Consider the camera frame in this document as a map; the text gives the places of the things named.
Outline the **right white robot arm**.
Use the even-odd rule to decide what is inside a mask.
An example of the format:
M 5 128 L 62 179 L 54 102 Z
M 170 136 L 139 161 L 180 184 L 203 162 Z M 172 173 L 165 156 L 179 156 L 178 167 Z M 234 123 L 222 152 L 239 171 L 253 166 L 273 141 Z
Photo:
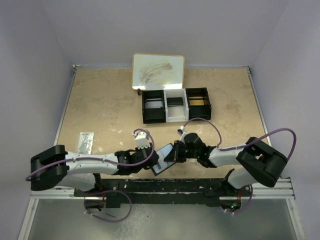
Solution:
M 164 161 L 184 163 L 187 159 L 195 159 L 205 168 L 241 165 L 231 170 L 222 183 L 222 190 L 228 196 L 254 183 L 274 187 L 288 163 L 285 155 L 256 137 L 250 137 L 244 147 L 239 145 L 223 151 L 206 145 L 194 132 L 176 140 Z

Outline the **black leather card holder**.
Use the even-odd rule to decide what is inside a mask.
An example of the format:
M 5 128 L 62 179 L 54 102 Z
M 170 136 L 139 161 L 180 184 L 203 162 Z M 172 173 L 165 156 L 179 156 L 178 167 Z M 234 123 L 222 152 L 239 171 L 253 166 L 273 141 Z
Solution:
M 158 176 L 159 174 L 161 174 L 162 172 L 164 172 L 165 170 L 167 170 L 175 164 L 174 162 L 164 161 L 165 157 L 171 152 L 172 149 L 173 145 L 169 143 L 156 151 L 157 155 L 159 156 L 159 159 L 156 165 L 154 165 L 151 168 L 155 176 Z

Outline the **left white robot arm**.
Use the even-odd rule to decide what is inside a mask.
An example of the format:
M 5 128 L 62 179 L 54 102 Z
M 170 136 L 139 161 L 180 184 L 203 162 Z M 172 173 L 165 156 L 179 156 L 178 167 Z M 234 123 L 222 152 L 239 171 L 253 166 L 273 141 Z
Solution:
M 32 191 L 69 187 L 98 196 L 103 184 L 98 174 L 129 176 L 157 164 L 159 155 L 151 144 L 147 148 L 120 150 L 105 155 L 85 155 L 55 145 L 30 159 L 30 174 L 26 181 Z

